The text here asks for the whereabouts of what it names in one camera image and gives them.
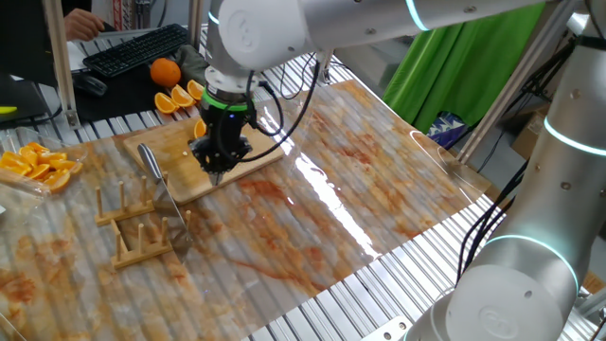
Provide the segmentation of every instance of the cutting board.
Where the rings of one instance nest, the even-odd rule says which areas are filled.
[[[124,140],[126,150],[143,170],[145,166],[137,147],[139,144],[145,143],[151,148],[160,169],[169,173],[169,192],[177,205],[190,203],[217,189],[210,184],[208,174],[202,171],[187,145],[194,138],[193,129],[198,120],[198,117],[189,118]],[[248,137],[248,142],[253,146],[253,151],[247,157],[267,151],[276,144],[271,137],[261,134],[250,126],[245,126],[242,133]],[[221,186],[259,170],[279,160],[282,156],[284,156],[284,151],[278,148],[260,160],[239,164],[223,177]]]

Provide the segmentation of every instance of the black keyboard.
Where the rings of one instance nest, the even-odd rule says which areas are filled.
[[[185,44],[187,29],[173,24],[87,57],[83,63],[101,75],[111,78],[162,57]]]

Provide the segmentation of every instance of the plastic sheet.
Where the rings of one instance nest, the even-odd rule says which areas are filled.
[[[301,101],[284,102],[287,127]],[[259,109],[275,128],[274,104]],[[0,220],[0,313],[28,340],[241,339],[488,187],[357,81],[319,87],[286,157],[180,207],[192,211],[185,264],[168,253],[115,271],[95,187],[105,210],[119,208],[118,181],[128,202],[140,200],[143,171],[124,138],[82,146],[80,189],[34,206],[6,200],[15,218]],[[160,241],[151,213],[118,223],[130,248],[139,224],[146,242]]]

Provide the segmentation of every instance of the person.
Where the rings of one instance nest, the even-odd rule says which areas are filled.
[[[103,20],[91,13],[92,0],[62,0],[67,41],[89,42],[105,29]]]

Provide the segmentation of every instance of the green curtain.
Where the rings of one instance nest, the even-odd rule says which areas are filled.
[[[503,90],[543,9],[538,4],[422,32],[383,100],[425,134],[443,111],[474,125]]]

